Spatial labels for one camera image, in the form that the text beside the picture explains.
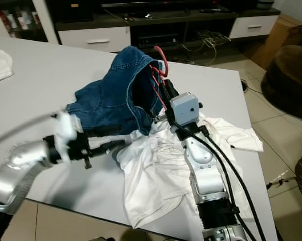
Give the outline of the small white drawer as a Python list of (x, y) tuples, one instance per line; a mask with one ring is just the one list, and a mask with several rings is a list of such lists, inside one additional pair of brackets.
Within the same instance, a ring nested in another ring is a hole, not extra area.
[(269, 35), (278, 18), (278, 15), (236, 18), (229, 39)]

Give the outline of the blue denim shorts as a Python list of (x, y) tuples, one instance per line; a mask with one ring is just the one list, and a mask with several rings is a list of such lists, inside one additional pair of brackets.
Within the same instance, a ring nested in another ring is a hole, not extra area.
[(158, 75), (152, 67), (158, 60), (138, 48), (125, 47), (117, 53), (101, 78), (75, 92), (75, 102), (66, 106), (80, 119), (90, 137), (148, 135), (163, 105), (158, 98)]

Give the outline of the black television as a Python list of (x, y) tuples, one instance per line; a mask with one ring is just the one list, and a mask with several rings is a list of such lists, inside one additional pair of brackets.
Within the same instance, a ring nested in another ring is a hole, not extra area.
[(165, 9), (173, 7), (187, 7), (201, 3), (202, 0), (99, 0), (98, 5), (105, 8), (152, 8)]

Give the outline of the white display cabinet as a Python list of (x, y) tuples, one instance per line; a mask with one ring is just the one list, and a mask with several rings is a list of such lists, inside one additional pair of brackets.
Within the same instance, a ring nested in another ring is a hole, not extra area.
[(45, 0), (0, 0), (0, 35), (60, 44)]

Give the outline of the brown cardboard box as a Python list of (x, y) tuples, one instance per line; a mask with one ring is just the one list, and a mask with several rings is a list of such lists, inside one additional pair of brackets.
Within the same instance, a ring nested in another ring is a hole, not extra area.
[(265, 42), (257, 45), (257, 49), (250, 55), (250, 59), (260, 67), (266, 68), (282, 47), (301, 43), (302, 21), (282, 14), (273, 26), (269, 37)]

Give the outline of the black set-top box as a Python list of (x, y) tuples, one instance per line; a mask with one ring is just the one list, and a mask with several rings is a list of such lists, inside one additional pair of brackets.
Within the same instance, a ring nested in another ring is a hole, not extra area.
[(154, 46), (175, 46), (178, 44), (179, 34), (143, 35), (138, 38), (139, 48), (153, 48)]

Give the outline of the white printed t-shirt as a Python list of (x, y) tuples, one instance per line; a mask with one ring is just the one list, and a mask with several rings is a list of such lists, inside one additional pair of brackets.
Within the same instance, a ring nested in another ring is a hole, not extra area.
[[(209, 136), (220, 147), (234, 167), (242, 170), (231, 146), (246, 151), (263, 151), (263, 143), (252, 128), (243, 129), (222, 118), (201, 114), (199, 124), (206, 125)], [(190, 169), (184, 159), (180, 140), (162, 120), (151, 126), (149, 135), (132, 132), (133, 141), (116, 154), (125, 174), (125, 211), (132, 227), (151, 223), (187, 204), (187, 216), (199, 218), (190, 185)]]

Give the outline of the small metal floor tool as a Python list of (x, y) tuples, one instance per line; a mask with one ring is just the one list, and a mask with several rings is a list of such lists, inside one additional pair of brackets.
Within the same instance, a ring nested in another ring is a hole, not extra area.
[(266, 184), (266, 189), (269, 190), (274, 185), (279, 187), (282, 186), (284, 183), (289, 183), (289, 181), (297, 179), (295, 175), (288, 176), (288, 174), (289, 170), (282, 172), (280, 175), (278, 175), (276, 178)]

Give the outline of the wide white drawer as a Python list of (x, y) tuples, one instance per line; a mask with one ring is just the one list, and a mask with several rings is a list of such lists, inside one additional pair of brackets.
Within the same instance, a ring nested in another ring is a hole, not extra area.
[(66, 30), (59, 31), (58, 34), (61, 44), (89, 50), (117, 52), (131, 44), (128, 26)]

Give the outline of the dark tv stand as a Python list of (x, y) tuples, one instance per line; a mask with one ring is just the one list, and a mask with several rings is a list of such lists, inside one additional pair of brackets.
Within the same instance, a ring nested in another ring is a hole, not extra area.
[[(213, 34), (222, 34), (224, 39), (229, 39), (229, 34), (236, 18), (247, 18), (254, 16), (280, 15), (281, 11), (275, 8), (268, 10), (252, 9), (241, 13), (202, 13), (193, 9), (185, 12), (183, 16), (165, 17), (152, 19), (123, 18), (121, 15), (112, 15), (110, 13), (95, 13), (88, 21), (65, 23), (57, 21), (54, 23), (57, 37), (59, 31), (82, 30), (110, 28), (118, 26), (128, 26), (130, 28), (130, 46), (138, 47), (138, 38), (143, 35), (163, 35), (179, 34), (178, 44), (175, 46), (165, 46), (167, 50), (178, 50), (181, 46), (195, 47), (203, 43), (199, 34), (203, 32), (212, 32)], [(268, 35), (256, 35), (252, 37), (243, 37), (229, 39), (231, 42), (254, 41), (266, 39)], [(152, 51), (152, 48), (140, 48), (142, 51)]]

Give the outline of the red plastic clothes hanger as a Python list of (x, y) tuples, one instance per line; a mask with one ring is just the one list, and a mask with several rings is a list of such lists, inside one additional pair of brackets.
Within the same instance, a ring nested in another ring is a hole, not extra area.
[(166, 101), (162, 100), (162, 94), (158, 87), (158, 81), (162, 80), (162, 82), (164, 82), (165, 84), (165, 78), (168, 76), (168, 61), (167, 58), (165, 57), (164, 51), (162, 50), (162, 48), (160, 48), (160, 46), (154, 46), (153, 48), (160, 54), (161, 60), (157, 60), (158, 63), (157, 67), (153, 66), (152, 64), (149, 64), (148, 67), (151, 69), (152, 71), (151, 76), (157, 85), (157, 87), (155, 88), (155, 92), (164, 108)]

